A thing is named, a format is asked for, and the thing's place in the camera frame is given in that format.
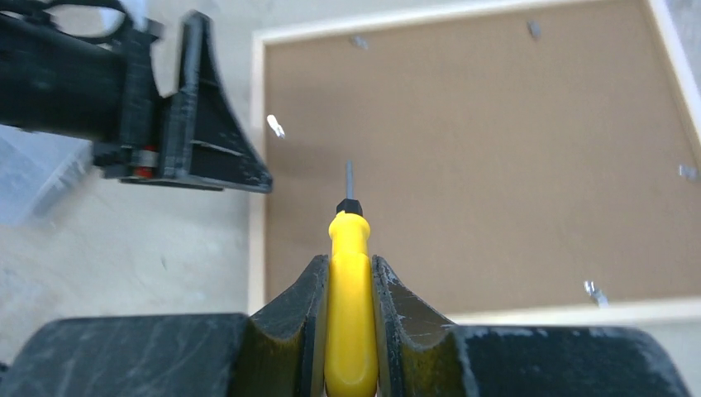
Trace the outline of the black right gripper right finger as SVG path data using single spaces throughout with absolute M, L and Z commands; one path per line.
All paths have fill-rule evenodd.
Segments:
M 648 333 L 621 327 L 459 325 L 372 259 L 383 396 L 686 396 Z

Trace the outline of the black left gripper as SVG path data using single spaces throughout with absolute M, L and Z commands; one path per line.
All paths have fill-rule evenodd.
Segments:
M 273 177 L 227 101 L 214 60 L 212 20 L 183 19 L 177 91 L 160 96 L 151 63 L 162 25 L 122 20 L 100 36 L 62 31 L 54 1 L 1 4 L 1 122 L 26 132 L 91 141 L 108 179 L 268 194 Z

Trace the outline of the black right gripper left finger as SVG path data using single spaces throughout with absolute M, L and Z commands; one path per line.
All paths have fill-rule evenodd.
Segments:
M 253 315 L 67 318 L 1 371 L 4 396 L 319 396 L 329 260 Z

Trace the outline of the yellow handled screwdriver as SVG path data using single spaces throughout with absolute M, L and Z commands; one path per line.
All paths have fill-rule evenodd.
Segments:
M 328 234 L 326 392 L 328 396 L 375 396 L 379 364 L 367 247 L 370 225 L 354 195 L 350 160 L 346 162 L 346 195 L 336 206 Z

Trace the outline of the wooden picture frame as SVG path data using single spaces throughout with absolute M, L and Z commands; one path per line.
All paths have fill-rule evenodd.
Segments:
M 248 309 L 317 253 L 345 163 L 383 256 L 459 322 L 700 314 L 700 95 L 663 1 L 481 1 L 262 31 Z

